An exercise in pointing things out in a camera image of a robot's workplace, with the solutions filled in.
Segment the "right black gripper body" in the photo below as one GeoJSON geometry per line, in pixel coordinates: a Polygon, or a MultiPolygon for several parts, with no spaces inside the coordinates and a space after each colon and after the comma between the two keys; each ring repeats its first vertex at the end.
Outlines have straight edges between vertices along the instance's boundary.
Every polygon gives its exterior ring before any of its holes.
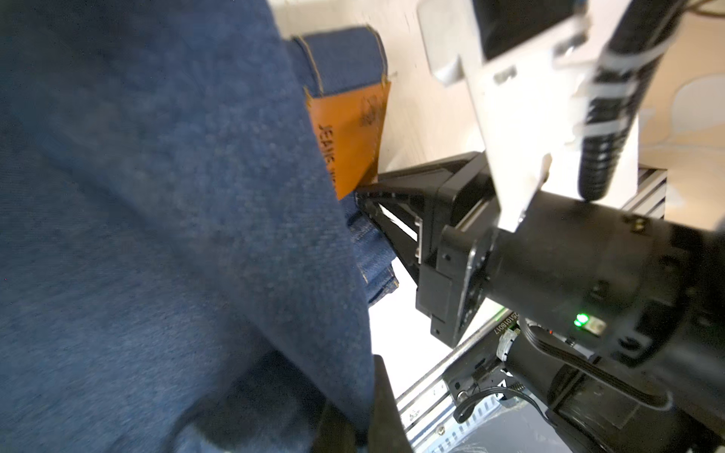
{"type": "Polygon", "coordinates": [[[430,318],[430,334],[456,347],[483,299],[469,292],[483,265],[500,207],[483,153],[467,161],[426,192],[421,259],[415,307],[430,318]]]}

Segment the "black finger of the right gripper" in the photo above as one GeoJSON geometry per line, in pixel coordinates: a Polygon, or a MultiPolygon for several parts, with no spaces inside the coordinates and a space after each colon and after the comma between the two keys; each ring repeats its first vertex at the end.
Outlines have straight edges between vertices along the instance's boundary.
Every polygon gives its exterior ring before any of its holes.
{"type": "Polygon", "coordinates": [[[389,218],[380,204],[361,198],[360,209],[386,238],[411,279],[418,283],[420,264],[417,258],[417,241],[389,218]]]}
{"type": "Polygon", "coordinates": [[[433,196],[441,186],[478,157],[476,151],[466,152],[380,174],[374,182],[362,185],[355,191],[357,207],[362,210],[370,199],[380,201],[392,199],[393,196],[433,196]]]}

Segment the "dark blue denim trousers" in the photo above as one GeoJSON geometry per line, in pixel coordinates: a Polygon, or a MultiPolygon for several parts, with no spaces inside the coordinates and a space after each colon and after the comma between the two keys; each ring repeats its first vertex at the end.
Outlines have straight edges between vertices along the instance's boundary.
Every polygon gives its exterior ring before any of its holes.
{"type": "Polygon", "coordinates": [[[264,1],[1,5],[1,448],[403,452],[264,1]]]}

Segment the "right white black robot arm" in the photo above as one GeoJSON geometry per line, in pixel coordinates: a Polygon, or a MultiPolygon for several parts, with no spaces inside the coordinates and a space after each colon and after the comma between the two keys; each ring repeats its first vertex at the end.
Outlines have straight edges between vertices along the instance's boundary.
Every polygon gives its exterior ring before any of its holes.
{"type": "Polygon", "coordinates": [[[361,210],[451,348],[454,417],[505,371],[577,452],[724,444],[724,237],[603,204],[683,1],[423,1],[432,74],[484,150],[390,172],[361,210]]]}

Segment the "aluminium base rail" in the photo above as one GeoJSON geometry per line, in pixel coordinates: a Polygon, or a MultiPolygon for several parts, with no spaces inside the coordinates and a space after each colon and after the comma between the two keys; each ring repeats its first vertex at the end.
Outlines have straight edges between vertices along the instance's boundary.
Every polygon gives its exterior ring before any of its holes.
{"type": "MultiPolygon", "coordinates": [[[[424,218],[424,197],[393,196],[389,203],[394,214],[403,223],[407,226],[415,226],[417,229],[417,236],[413,239],[417,241],[419,264],[425,257],[423,233],[421,232],[424,218]]],[[[480,285],[475,281],[475,275],[471,278],[469,292],[472,296],[480,296],[483,302],[475,312],[466,331],[471,327],[478,311],[485,311],[488,308],[481,295],[480,285]]],[[[446,441],[447,438],[456,434],[457,430],[452,426],[454,422],[452,414],[458,406],[460,393],[473,394],[475,391],[475,384],[471,377],[466,377],[459,383],[447,383],[444,377],[446,371],[455,362],[464,358],[464,355],[478,343],[496,343],[500,332],[515,322],[517,322],[515,313],[505,308],[497,308],[484,324],[475,328],[471,336],[467,336],[465,331],[456,347],[451,347],[451,353],[400,397],[398,403],[400,404],[401,420],[415,450],[419,452],[434,450],[435,442],[446,441]]]]}

